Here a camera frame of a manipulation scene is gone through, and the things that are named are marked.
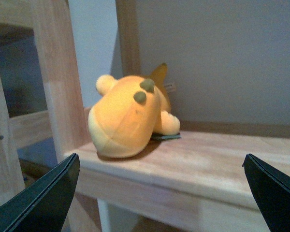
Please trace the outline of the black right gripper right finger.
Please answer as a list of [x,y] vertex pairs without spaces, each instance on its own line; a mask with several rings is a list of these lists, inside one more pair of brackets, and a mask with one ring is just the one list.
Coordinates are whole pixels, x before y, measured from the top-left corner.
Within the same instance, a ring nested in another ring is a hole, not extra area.
[[252,154],[242,166],[269,230],[290,232],[290,176]]

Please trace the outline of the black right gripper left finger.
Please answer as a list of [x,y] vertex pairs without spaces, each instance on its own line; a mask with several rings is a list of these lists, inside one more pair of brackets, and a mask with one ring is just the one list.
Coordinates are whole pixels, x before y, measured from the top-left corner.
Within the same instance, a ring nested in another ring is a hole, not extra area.
[[80,160],[71,154],[0,206],[0,232],[59,232],[71,206]]

